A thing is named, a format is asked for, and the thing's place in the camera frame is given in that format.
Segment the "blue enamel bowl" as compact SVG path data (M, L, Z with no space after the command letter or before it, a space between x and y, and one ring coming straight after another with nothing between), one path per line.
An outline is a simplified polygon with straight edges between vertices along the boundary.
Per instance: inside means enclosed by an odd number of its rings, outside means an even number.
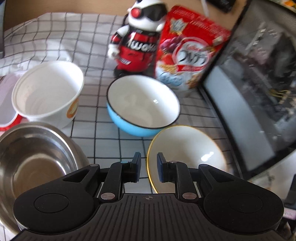
M165 84L143 75L114 80L107 89L107 111L122 131L137 137L150 137L178 119L181 106Z

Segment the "white paper noodle bowl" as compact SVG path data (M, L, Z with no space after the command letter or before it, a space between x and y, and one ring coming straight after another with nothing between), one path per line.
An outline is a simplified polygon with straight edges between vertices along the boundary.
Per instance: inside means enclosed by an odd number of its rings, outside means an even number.
M28 70L16 82L11 102L28 121L61 129L74 119L83 87L84 74L76 64L45 62Z

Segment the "red white plastic tray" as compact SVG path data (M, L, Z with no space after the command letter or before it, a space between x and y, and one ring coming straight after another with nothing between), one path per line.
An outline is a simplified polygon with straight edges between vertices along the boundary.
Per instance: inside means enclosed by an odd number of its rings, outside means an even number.
M16 82L24 75L24 71L1 76L0 85L0 130L5 132L21 123L23 117L13 108L11 97Z

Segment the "stainless steel bowl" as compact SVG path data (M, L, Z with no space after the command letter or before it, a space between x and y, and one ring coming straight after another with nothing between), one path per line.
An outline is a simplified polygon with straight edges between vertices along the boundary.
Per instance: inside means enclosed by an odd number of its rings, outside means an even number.
M45 123L22 123L1 135L1 224L16 235L13 214L18 196L89 165L70 137Z

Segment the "black glass computer case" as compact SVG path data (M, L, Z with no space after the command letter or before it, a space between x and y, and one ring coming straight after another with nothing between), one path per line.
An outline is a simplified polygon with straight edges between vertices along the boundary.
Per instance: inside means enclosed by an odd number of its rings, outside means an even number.
M295 13L274 1L248 1L203 85L243 175L293 152Z

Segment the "red black robot figurine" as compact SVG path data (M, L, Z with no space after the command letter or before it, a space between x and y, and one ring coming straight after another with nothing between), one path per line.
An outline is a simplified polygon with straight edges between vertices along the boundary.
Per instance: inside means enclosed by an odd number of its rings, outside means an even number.
M159 0L135 1L122 26L113 34L107 55L116 61L116 78L142 74L151 65L164 28L167 6Z

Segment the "red granola cereal bag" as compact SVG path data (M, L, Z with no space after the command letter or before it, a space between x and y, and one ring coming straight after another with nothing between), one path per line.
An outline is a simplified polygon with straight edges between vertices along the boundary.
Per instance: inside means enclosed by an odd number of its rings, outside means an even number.
M194 89L230 31L183 6L166 16L156 56L155 78L174 92Z

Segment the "white black grid tablecloth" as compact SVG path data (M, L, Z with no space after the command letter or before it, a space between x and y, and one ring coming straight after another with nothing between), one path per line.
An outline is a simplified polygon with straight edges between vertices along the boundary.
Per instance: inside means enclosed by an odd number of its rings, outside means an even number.
M63 60L78 65L85 84L79 97L76 117L62 132L76 142L90 163L102 168L134 152L142 154L142 169L137 184L124 185L126 193L156 193L146 165L146 154L153 137L133 137L118 129L106 108L106 91L114 80L115 62L107 58L109 39L123 17L97 14L47 13L4 31L5 57L1 76L25 71L43 62ZM236 172L232 148L214 108L197 90L177 93L181 115L175 125L198 128L223 152L228 171Z

